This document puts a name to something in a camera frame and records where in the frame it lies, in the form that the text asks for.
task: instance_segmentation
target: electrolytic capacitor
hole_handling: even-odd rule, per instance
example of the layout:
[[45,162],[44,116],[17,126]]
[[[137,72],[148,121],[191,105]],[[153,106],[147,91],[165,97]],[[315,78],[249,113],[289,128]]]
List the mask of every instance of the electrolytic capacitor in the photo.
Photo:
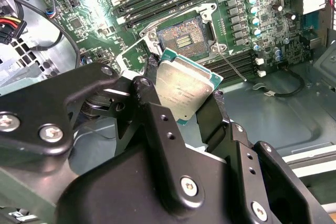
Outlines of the electrolytic capacitor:
[[273,5],[272,8],[273,8],[273,10],[276,10],[277,12],[280,12],[283,9],[283,7],[281,5]]
[[250,19],[251,24],[258,26],[259,25],[259,18],[253,17]]
[[246,0],[249,4],[255,5],[257,3],[257,0]]
[[258,8],[255,6],[252,6],[248,9],[249,13],[256,14],[258,12]]
[[255,36],[258,36],[261,34],[261,30],[259,28],[254,28],[251,33]]
[[293,13],[286,13],[285,17],[290,19],[290,20],[295,20],[296,19],[296,15]]
[[273,49],[273,58],[276,60],[276,61],[281,61],[281,50],[278,48],[278,47],[275,47]]

